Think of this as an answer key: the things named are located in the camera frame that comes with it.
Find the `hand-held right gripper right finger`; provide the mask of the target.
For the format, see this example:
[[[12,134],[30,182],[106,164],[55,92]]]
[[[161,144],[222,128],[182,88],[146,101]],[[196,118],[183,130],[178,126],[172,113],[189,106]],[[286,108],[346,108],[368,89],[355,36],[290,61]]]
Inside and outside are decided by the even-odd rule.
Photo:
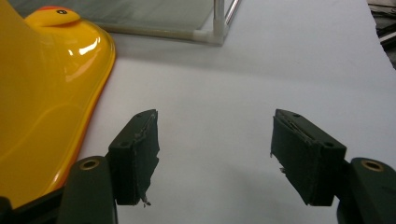
[[[305,204],[332,204],[346,152],[346,146],[302,115],[276,110],[271,155]]]

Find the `chrome metal rod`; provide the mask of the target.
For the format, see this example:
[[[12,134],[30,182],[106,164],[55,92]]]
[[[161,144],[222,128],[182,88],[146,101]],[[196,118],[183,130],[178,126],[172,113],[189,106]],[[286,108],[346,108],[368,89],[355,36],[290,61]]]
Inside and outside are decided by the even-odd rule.
[[[239,8],[242,0],[232,0],[226,13],[225,13],[225,23],[230,26],[233,22],[233,18],[236,15],[237,9]]]

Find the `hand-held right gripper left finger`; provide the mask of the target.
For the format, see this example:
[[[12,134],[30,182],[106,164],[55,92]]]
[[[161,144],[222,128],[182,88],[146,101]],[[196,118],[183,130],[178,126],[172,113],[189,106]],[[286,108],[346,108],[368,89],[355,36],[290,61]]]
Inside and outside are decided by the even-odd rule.
[[[134,115],[108,147],[106,158],[118,205],[150,205],[147,191],[159,163],[158,111]]]

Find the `yellow plastic duck tub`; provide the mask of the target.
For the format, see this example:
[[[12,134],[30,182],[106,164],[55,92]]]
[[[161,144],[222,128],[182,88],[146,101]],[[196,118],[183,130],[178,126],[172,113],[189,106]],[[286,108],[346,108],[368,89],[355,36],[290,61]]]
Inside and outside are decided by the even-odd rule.
[[[66,7],[23,18],[0,0],[0,196],[60,188],[116,58],[112,37]]]

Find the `dark equipment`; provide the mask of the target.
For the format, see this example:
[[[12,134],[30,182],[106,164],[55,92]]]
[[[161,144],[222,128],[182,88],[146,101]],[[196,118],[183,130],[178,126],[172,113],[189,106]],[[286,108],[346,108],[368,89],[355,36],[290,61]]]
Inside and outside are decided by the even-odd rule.
[[[366,0],[383,50],[396,70],[396,0]]]

